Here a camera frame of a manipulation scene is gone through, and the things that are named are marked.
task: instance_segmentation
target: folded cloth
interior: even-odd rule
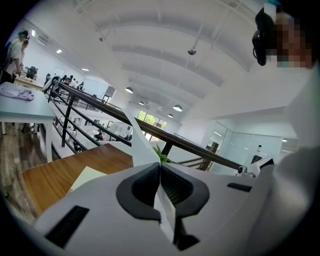
[[[35,97],[31,90],[17,89],[5,84],[0,85],[0,95],[24,101],[32,101]]]

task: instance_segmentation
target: white paper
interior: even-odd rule
[[[75,182],[73,183],[73,185],[71,186],[67,194],[79,188],[80,186],[87,183],[88,181],[91,181],[93,179],[96,179],[105,175],[107,174],[86,166],[81,172],[81,174],[79,175],[79,177],[75,180]]]

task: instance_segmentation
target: white desk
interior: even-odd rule
[[[3,85],[17,89],[26,89],[23,86],[10,82],[4,82]],[[52,162],[52,123],[56,116],[42,91],[33,88],[29,88],[29,90],[34,94],[32,101],[0,95],[0,122],[2,122],[2,133],[6,134],[5,123],[34,123],[35,131],[37,130],[37,124],[46,124],[45,149],[46,159],[49,163]]]

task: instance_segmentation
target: glass wall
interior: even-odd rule
[[[295,138],[284,138],[282,140],[282,147],[278,162],[280,162],[286,156],[295,153],[298,150],[298,140]]]
[[[249,166],[257,155],[262,158],[272,157],[277,163],[282,143],[281,137],[236,133],[228,130],[218,155],[243,166]],[[211,171],[233,175],[236,170],[214,163]]]
[[[215,122],[213,125],[212,134],[210,136],[206,149],[209,150],[213,143],[217,143],[218,144],[217,153],[218,153],[225,139],[227,130],[228,129],[222,126],[220,123]]]

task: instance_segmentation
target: black headphones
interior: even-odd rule
[[[276,27],[269,15],[262,8],[255,16],[257,31],[253,34],[253,56],[261,66],[266,65],[267,55],[277,49]]]

